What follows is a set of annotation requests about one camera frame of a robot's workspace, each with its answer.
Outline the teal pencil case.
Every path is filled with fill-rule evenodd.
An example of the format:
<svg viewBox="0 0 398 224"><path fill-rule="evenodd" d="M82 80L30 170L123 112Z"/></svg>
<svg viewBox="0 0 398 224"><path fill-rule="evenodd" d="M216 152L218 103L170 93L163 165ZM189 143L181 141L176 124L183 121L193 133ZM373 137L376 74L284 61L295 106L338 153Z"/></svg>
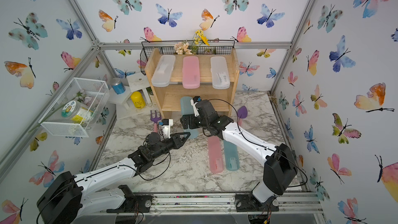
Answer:
<svg viewBox="0 0 398 224"><path fill-rule="evenodd" d="M191 105L191 100L192 100L192 97L189 97L189 96L184 96L180 99L182 115L194 114L193 106ZM189 139L195 139L199 135L198 129L183 128L183 130L184 130L184 132L190 133Z"/></svg>
<svg viewBox="0 0 398 224"><path fill-rule="evenodd" d="M228 171L239 170L239 156L237 146L224 140L224 157L226 160L226 168Z"/></svg>

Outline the pink pencil case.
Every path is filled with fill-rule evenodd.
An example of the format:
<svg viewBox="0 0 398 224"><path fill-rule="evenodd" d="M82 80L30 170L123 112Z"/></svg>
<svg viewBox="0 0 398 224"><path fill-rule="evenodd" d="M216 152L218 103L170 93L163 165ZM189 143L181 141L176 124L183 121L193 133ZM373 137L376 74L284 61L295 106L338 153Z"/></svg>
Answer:
<svg viewBox="0 0 398 224"><path fill-rule="evenodd" d="M182 85L185 89L196 89L200 86L200 63L197 56L183 58Z"/></svg>
<svg viewBox="0 0 398 224"><path fill-rule="evenodd" d="M209 168L214 174L223 172L224 163L222 158L221 142L219 137L211 136L207 140L208 144L208 157L209 157Z"/></svg>

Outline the pink pencil case top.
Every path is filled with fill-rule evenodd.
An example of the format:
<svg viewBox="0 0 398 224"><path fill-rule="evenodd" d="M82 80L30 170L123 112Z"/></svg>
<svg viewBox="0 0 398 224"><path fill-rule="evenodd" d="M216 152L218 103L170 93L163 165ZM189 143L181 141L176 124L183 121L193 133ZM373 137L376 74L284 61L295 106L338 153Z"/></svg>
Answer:
<svg viewBox="0 0 398 224"><path fill-rule="evenodd" d="M182 85L185 89L196 89L200 86L200 63L197 56L183 58Z"/></svg>

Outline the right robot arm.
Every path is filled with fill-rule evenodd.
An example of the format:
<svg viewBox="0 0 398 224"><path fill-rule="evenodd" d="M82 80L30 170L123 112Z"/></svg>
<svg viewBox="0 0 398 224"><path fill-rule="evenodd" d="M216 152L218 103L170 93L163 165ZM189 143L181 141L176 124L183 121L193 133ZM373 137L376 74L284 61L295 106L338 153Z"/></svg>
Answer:
<svg viewBox="0 0 398 224"><path fill-rule="evenodd" d="M285 193L300 170L291 149L285 144L274 146L241 128L232 118L219 115L210 100L195 96L190 104L194 113L180 119L185 129L201 128L211 137L240 147L263 166L263 178L255 188L247 195L236 195L236 210L278 211L273 202Z"/></svg>

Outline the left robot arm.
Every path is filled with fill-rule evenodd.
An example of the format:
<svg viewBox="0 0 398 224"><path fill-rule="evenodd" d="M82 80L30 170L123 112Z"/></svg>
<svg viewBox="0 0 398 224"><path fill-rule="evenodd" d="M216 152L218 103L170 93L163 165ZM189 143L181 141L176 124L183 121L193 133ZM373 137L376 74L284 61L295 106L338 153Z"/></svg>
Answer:
<svg viewBox="0 0 398 224"><path fill-rule="evenodd" d="M62 173L37 201L37 220L46 224L70 224L99 211L108 213L141 213L139 200L126 185L102 192L101 189L123 179L141 176L153 166L156 158L179 149L190 137L189 132L174 133L161 140L152 132L142 146L119 162L101 169L73 175Z"/></svg>

